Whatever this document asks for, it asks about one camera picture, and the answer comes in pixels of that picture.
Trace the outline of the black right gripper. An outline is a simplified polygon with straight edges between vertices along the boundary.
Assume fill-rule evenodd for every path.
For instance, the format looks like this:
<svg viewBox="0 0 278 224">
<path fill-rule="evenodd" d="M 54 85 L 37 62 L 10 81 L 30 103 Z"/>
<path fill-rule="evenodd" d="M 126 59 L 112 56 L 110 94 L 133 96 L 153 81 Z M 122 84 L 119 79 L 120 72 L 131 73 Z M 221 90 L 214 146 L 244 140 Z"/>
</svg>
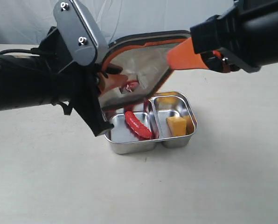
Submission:
<svg viewBox="0 0 278 224">
<path fill-rule="evenodd" d="M 236 0 L 221 15 L 190 28 L 191 37 L 167 53 L 173 70 L 244 70 L 278 63 L 278 0 Z"/>
</svg>

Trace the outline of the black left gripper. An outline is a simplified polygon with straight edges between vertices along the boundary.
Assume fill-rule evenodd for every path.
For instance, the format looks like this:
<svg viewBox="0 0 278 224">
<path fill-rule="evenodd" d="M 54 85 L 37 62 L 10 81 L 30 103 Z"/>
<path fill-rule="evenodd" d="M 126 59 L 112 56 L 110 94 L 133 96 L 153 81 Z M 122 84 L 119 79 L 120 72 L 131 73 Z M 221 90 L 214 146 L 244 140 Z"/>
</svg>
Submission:
<svg viewBox="0 0 278 224">
<path fill-rule="evenodd" d="M 74 109 L 93 134 L 100 136 L 111 130 L 114 125 L 104 119 L 97 88 L 100 92 L 108 92 L 121 87 L 126 84 L 127 76 L 106 73 L 108 77 L 105 77 L 102 72 L 99 72 L 98 78 L 97 73 L 94 72 L 95 50 L 92 44 L 89 44 L 89 48 L 89 53 L 81 55 L 82 59 L 88 58 L 89 62 L 80 65 L 56 27 L 50 28 L 39 45 L 39 49 L 47 54 L 46 60 L 51 70 L 72 82 L 69 104 L 58 103 L 63 107 L 64 114 L 70 115 L 71 110 Z"/>
</svg>

